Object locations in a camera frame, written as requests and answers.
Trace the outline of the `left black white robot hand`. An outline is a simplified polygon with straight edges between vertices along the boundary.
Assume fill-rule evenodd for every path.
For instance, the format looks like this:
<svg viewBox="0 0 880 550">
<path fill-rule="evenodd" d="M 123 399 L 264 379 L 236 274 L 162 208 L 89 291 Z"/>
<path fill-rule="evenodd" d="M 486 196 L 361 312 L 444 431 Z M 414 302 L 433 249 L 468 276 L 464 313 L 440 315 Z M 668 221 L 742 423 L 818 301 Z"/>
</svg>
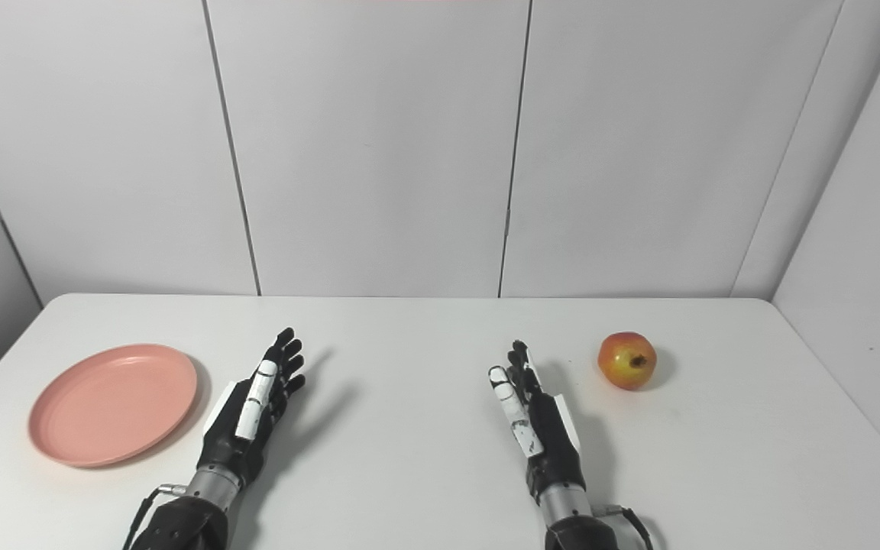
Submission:
<svg viewBox="0 0 880 550">
<path fill-rule="evenodd" d="M 244 490 L 257 480 L 273 429 L 290 397 L 306 383 L 303 343 L 287 327 L 247 378 L 231 385 L 217 403 L 215 418 L 203 436 L 198 468 L 225 469 Z"/>
</svg>

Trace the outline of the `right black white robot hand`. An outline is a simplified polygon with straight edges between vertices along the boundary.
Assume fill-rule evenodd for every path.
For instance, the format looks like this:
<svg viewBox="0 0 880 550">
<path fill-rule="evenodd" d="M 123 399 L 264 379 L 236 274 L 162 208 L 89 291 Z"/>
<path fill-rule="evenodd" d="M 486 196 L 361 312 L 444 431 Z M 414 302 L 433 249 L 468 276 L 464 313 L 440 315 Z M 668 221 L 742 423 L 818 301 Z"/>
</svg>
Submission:
<svg viewBox="0 0 880 550">
<path fill-rule="evenodd" d="M 507 352 L 509 365 L 493 366 L 489 384 L 526 460 L 525 483 L 531 498 L 553 487 L 586 490 L 575 428 L 565 397 L 542 389 L 530 349 L 516 340 Z"/>
</svg>

